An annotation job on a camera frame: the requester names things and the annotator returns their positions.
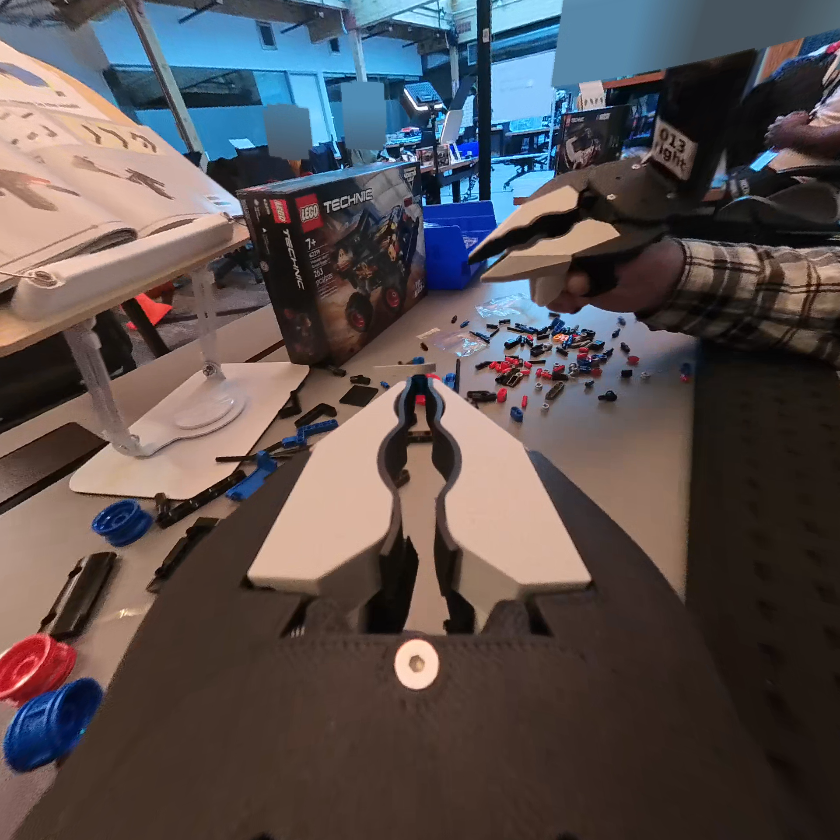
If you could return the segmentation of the blue and black brick assembly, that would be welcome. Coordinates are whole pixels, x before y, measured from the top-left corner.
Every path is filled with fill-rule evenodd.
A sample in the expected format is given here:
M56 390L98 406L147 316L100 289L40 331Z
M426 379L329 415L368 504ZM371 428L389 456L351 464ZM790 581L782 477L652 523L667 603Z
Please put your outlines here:
M260 450L256 455L255 469L227 490L226 498L236 502L249 499L264 486L266 480L277 471L277 468L277 459L265 450Z

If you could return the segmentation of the black perforated panel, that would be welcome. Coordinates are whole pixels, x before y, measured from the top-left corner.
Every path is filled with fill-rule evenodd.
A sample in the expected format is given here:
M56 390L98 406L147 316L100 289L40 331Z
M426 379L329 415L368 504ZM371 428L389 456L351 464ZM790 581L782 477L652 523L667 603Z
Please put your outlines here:
M773 776L785 838L839 837L839 390L700 346L686 602Z

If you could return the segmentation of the blue plastic bin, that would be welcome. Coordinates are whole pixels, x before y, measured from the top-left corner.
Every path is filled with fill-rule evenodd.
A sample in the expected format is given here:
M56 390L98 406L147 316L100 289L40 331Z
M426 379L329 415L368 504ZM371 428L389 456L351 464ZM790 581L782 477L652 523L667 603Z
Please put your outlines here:
M429 291L461 291L482 271L469 254L497 226L492 202L428 204L423 209Z

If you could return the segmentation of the toy truck set box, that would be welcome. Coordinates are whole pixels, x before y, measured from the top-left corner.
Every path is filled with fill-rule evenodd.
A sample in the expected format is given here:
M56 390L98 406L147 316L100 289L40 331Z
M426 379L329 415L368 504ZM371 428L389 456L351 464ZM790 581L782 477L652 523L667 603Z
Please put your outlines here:
M422 186L393 162L238 191L291 362L342 366L426 297Z

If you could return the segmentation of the open instruction booklet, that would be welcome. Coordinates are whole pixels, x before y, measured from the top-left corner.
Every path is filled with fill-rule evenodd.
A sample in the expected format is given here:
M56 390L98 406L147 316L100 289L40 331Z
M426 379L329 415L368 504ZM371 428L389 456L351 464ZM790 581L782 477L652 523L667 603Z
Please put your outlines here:
M165 143L152 155L86 145L27 154L1 139L2 292L62 259L204 216L241 217L235 196Z

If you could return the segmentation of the white book stand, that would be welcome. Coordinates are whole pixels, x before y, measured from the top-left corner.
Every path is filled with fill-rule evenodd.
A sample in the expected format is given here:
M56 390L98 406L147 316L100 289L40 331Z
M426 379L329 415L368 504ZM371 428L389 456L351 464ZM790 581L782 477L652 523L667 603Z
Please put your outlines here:
M25 272L2 304L2 356L63 333L108 446L70 478L76 493L185 499L226 477L299 387L308 368L288 362L224 363L209 266L248 239L240 223L204 216L160 234ZM192 280L201 365L129 426L112 393L93 331L107 309L180 275Z

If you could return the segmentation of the black rectangular frame brick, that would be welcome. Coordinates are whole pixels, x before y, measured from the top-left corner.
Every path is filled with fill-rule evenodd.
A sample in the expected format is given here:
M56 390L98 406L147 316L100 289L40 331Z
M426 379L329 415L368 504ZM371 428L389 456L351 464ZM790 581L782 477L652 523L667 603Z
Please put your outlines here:
M178 571L198 543L212 532L218 523L219 519L217 518L202 517L195 520L194 524L185 531L185 534L165 556L145 590L153 595L158 594L162 586Z

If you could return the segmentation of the black chair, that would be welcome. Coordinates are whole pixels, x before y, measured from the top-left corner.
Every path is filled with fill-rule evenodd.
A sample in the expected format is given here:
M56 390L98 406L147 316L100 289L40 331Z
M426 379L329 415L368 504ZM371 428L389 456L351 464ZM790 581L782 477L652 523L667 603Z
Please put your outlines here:
M837 233L838 161L776 171L774 154L767 157L730 174L727 198L717 206L715 220L779 233Z

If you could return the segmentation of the orange plastic object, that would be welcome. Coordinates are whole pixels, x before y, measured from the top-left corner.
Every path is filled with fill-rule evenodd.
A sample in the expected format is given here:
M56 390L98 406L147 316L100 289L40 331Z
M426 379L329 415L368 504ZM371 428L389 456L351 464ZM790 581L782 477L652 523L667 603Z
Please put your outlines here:
M150 297L145 293L132 298L130 303L136 305L135 308L140 308L145 319L153 327L157 327L173 310L172 304Z

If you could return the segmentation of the black straight beam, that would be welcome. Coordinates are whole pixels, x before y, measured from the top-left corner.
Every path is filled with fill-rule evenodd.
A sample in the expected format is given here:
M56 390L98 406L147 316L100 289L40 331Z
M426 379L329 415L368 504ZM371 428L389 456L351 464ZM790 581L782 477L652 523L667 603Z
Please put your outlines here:
M237 469L229 476L200 491L193 497L177 503L171 503L164 499L164 494L160 493L155 497L155 504L157 506L155 523L161 529L168 529L195 511L204 508L210 502L226 495L245 478L246 473L242 469Z

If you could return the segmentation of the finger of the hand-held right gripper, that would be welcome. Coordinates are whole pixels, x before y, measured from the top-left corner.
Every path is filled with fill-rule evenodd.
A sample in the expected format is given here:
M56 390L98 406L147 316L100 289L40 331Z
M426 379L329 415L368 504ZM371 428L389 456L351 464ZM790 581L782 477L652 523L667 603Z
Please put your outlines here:
M524 245L505 248L501 255L481 273L485 283L551 277L575 255L619 238L612 224L584 219L573 223L561 236L536 237Z
M537 196L522 204L503 223L499 224L469 254L469 263L478 264L498 258L513 245L524 245L536 237L555 237L567 233L573 223L583 220L581 196L587 187L562 185L552 192Z

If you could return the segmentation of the person's right hand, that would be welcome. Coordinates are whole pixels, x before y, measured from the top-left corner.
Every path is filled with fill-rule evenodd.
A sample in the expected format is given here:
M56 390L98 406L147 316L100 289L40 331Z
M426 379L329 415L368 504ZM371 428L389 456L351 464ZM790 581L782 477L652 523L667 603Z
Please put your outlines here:
M601 295L591 291L585 265L574 261L561 293L548 303L550 310L575 314L587 306L606 312L646 313L661 309L683 275L685 250L679 240L663 238L638 255L613 265L616 285Z

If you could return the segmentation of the person's right forearm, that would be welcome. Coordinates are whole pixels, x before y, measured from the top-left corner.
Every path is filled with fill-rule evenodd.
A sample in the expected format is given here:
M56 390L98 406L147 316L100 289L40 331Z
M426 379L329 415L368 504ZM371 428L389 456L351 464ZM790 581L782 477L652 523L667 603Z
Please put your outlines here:
M839 248L677 239L683 268L652 330L735 350L789 351L839 367Z

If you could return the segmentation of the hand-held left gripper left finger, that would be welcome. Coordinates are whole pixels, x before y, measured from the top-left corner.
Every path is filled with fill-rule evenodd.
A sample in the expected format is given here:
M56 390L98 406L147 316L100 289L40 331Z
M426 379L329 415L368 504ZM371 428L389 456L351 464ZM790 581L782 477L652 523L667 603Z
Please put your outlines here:
M249 583L358 612L362 632L403 631L418 558L393 480L406 467L418 385L397 383L314 447Z

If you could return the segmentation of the pile of small mixed bricks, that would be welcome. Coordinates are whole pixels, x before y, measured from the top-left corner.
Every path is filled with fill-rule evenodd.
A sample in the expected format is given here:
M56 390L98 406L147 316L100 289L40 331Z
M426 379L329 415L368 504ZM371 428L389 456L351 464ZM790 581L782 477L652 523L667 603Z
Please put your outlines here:
M657 339L628 314L563 316L548 311L498 322L475 318L458 328L484 333L490 340L483 351L461 358L459 393L466 400L469 391L506 387L507 401L501 405L520 406L525 395L528 405L538 404L547 402L547 391L562 381L560 396L581 392L592 401L609 403L636 383L690 383L692 378L690 341Z

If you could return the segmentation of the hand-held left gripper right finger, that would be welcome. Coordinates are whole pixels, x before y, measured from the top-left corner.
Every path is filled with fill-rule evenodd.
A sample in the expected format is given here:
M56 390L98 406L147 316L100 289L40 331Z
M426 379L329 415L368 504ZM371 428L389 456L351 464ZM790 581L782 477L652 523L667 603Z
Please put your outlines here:
M472 634L502 602L592 584L564 520L520 440L439 380L427 382L435 501L434 567L448 634Z

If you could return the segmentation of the dark printed box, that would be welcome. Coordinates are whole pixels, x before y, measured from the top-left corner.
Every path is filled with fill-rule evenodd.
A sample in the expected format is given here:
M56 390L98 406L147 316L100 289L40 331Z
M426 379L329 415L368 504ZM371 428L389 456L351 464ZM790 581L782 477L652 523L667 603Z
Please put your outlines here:
M632 122L631 114L627 104L565 113L556 145L555 175L617 161Z

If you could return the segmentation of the blue angled beam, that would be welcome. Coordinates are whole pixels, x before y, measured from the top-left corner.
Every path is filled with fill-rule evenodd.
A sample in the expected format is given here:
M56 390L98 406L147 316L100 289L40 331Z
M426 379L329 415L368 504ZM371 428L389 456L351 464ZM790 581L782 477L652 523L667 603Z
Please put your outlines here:
M297 429L293 436L284 437L280 441L280 445L284 450L300 449L309 446L310 438L314 438L321 434L326 434L339 427L339 423L335 418L330 418L326 421L305 424Z

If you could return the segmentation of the grey desk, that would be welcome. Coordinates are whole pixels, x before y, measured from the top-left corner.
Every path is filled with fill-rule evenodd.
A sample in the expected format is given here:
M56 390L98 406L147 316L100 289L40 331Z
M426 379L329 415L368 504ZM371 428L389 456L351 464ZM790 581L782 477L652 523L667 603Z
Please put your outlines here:
M303 411L318 403L339 410L344 423L358 409L342 406L350 375L363 374L393 383L396 378L377 370L423 354L436 360L437 373L452 371L454 357L428 343L419 349L420 333L445 328L449 317L476 315L477 303L504 293L517 293L526 284L480 285L461 293L429 293L416 308L402 316L349 362L347 377L314 371L302 389ZM696 343L669 332L650 332L625 315L621 341L640 357L640 371L650 378L621 380L625 362L617 344L614 356L592 393L579 383L568 383L545 413L539 408L533 378L511 392L531 396L522 424L513 423L510 409L485 406L482 412L506 428L529 448L548 457L646 552L680 595L685 590L688 479L693 417L693 385L679 382L678 368L694 362ZM265 308L219 330L224 362L279 362L287 351L273 311ZM190 343L151 361L112 384L119 408L129 424L146 414L190 375L197 372L197 344ZM88 398L78 397L37 416L2 435L2 455L36 440L59 426L76 422L93 429ZM418 552L419 568L406 630L425 634L443 632L448 616L434 572L434 498L442 477L429 459L428 446L412 446L408 453L411 479L401 490L405 533ZM94 515L111 498L78 495L61 479L2 515L2 652L39 629L66 581L82 557L107 549L91 530ZM154 603L146 591L155 569L196 516L224 518L236 509L219 498L198 514L173 528L154 528L120 554L121 562L101 594L98 610L87 632L76 642L78 659L71 679L92 677L103 687L119 666L126 648ZM2 838L10 838L20 822L51 786L57 767L33 773L12 773L2 762Z

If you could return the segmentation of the black metal post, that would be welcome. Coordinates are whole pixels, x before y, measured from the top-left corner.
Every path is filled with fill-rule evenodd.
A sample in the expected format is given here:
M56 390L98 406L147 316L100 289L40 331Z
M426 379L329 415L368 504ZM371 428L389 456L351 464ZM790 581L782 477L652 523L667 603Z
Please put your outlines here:
M479 199L491 198L491 1L476 2Z

